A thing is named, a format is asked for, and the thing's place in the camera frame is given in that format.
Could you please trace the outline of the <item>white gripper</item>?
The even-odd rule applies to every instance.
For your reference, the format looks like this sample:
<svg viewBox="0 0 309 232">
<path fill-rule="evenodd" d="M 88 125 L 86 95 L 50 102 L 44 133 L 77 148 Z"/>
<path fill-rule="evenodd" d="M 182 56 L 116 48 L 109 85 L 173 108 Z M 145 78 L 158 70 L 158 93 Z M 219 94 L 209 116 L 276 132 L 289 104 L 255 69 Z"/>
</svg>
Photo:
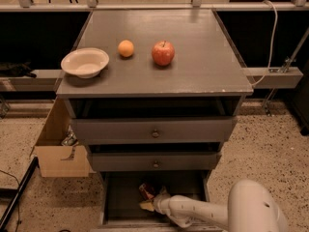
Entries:
<svg viewBox="0 0 309 232">
<path fill-rule="evenodd" d="M 158 195 L 155 197 L 154 202 L 152 202 L 151 200 L 142 201 L 139 203 L 139 206 L 142 210 L 146 210 L 149 212 L 157 211 L 158 213 L 163 215 L 170 215 L 170 198 L 171 196 L 166 186 L 163 186 L 160 189 Z"/>
</svg>

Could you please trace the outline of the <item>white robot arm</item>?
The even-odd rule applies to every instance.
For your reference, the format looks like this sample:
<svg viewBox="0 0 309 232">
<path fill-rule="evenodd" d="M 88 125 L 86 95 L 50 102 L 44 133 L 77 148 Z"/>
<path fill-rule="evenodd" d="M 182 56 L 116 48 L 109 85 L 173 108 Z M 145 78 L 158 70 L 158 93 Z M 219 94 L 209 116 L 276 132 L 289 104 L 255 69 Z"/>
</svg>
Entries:
<svg viewBox="0 0 309 232">
<path fill-rule="evenodd" d="M 149 184 L 139 186 L 143 210 L 166 215 L 181 228 L 198 219 L 211 222 L 228 232 L 288 232 L 287 219 L 270 192 L 261 184 L 243 179 L 229 191 L 228 204 L 218 205 L 183 195 L 159 192 Z"/>
</svg>

